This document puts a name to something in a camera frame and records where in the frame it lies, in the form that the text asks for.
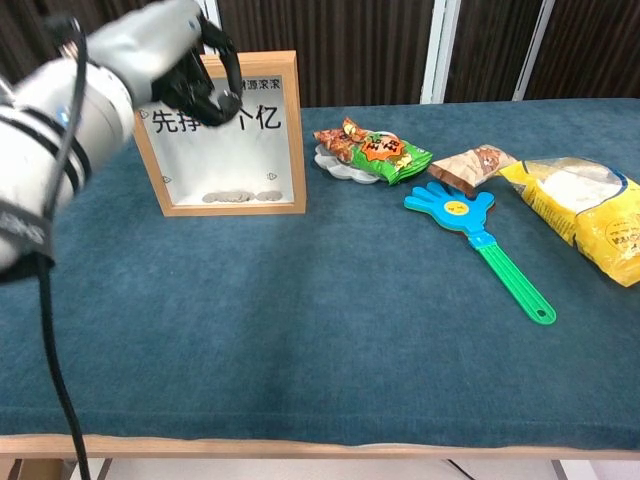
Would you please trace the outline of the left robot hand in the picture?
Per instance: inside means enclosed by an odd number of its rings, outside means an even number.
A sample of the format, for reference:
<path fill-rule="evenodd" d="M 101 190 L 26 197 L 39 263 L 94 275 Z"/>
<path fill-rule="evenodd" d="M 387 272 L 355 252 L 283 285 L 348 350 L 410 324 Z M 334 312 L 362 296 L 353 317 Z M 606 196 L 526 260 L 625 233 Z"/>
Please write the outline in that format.
<path fill-rule="evenodd" d="M 199 48 L 217 51 L 228 88 L 214 85 Z M 194 1 L 156 1 L 89 36 L 89 59 L 124 83 L 135 110 L 162 102 L 208 127 L 233 120 L 243 106 L 242 75 L 231 38 Z"/>

